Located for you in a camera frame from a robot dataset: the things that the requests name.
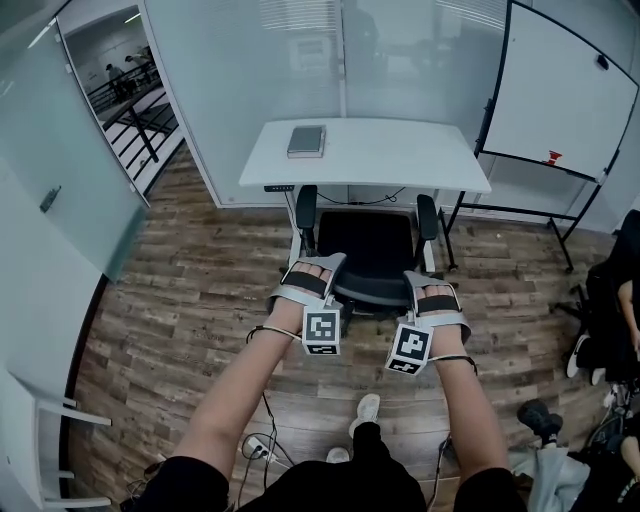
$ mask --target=forearm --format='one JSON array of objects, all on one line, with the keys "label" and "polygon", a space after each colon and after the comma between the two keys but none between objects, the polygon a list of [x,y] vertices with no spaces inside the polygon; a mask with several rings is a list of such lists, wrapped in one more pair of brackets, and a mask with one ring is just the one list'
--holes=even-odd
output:
[{"label": "forearm", "polygon": [[239,439],[291,338],[258,331],[205,395],[191,422]]},{"label": "forearm", "polygon": [[631,468],[636,478],[640,478],[640,448],[638,448],[638,438],[629,436],[622,441],[620,446],[620,454]]},{"label": "forearm", "polygon": [[[277,315],[264,325],[295,330]],[[229,479],[240,437],[291,342],[290,336],[278,332],[256,332],[200,402],[173,455],[196,456]]]},{"label": "forearm", "polygon": [[[437,355],[466,351],[459,336],[448,336]],[[504,434],[473,367],[466,361],[439,361],[436,368],[449,408],[451,439],[462,480],[489,468],[509,468]]]}]

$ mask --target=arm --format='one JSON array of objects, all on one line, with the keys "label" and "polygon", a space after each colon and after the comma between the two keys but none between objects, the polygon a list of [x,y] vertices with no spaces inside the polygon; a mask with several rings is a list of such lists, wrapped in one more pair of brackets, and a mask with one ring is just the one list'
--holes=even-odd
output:
[{"label": "arm", "polygon": [[629,326],[629,332],[631,333],[631,342],[638,351],[640,348],[640,332],[638,332],[638,324],[636,323],[636,317],[633,313],[633,282],[627,281],[618,290],[618,299],[620,299],[620,307],[622,308],[622,314]]},{"label": "arm", "polygon": [[620,454],[627,463],[627,466],[633,471],[633,474],[636,475],[636,480],[640,481],[640,448],[638,448],[638,438],[633,436],[625,437],[620,446]]},{"label": "arm", "polygon": [[[296,264],[294,268],[325,280],[330,276],[329,271],[320,275],[320,267]],[[302,313],[301,304],[279,298],[264,325],[298,333]],[[258,331],[205,395],[173,455],[204,461],[230,480],[240,437],[291,341],[277,332]]]},{"label": "arm", "polygon": [[[451,295],[451,291],[446,286],[429,286],[425,294],[427,297]],[[431,355],[448,354],[467,355],[460,326],[435,329]],[[460,463],[461,480],[464,482],[485,469],[509,469],[500,422],[473,367],[465,361],[439,361],[436,368],[447,398],[451,439]]]}]

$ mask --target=glass door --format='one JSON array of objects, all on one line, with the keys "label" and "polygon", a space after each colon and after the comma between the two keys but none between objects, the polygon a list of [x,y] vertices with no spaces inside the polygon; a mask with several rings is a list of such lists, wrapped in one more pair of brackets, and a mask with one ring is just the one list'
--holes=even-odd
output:
[{"label": "glass door", "polygon": [[57,26],[50,24],[44,34],[40,29],[0,47],[0,166],[17,176],[34,207],[80,253],[115,280],[146,205],[100,133]]}]

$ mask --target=hand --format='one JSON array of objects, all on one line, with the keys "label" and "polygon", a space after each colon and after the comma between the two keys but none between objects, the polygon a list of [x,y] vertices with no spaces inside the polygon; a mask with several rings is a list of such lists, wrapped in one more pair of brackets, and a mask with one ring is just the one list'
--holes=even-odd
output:
[{"label": "hand", "polygon": [[[307,272],[313,276],[319,277],[323,281],[329,282],[331,277],[331,271],[318,267],[317,265],[309,265],[308,263],[296,263],[291,269],[295,272]],[[300,290],[304,293],[308,293],[313,297],[319,297],[317,293],[310,292],[300,288],[299,286],[292,286],[294,290]],[[278,297],[273,307],[271,316],[267,319],[265,325],[271,325],[284,329],[285,331],[293,334],[298,334],[302,331],[302,316],[304,314],[304,305],[294,302],[284,297]]]},{"label": "hand", "polygon": [[[438,295],[453,296],[451,288],[448,286],[426,286],[416,290],[418,300],[425,297],[435,297]],[[429,311],[420,316],[437,315],[440,313],[451,313],[451,310]],[[443,356],[447,354],[465,354],[462,345],[462,332],[459,325],[441,325],[433,330],[433,341],[431,343],[431,356]]]}]

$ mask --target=white desk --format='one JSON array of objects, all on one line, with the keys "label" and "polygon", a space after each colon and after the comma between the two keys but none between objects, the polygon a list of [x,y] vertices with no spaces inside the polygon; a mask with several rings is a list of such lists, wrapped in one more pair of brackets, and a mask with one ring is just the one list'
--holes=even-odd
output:
[{"label": "white desk", "polygon": [[[288,158],[296,126],[325,125],[322,158]],[[491,192],[484,171],[455,126],[395,119],[320,118],[266,123],[240,185],[387,185],[475,193]],[[294,233],[295,197],[289,219]],[[433,266],[425,244],[427,269]],[[289,265],[300,255],[293,237]]]}]

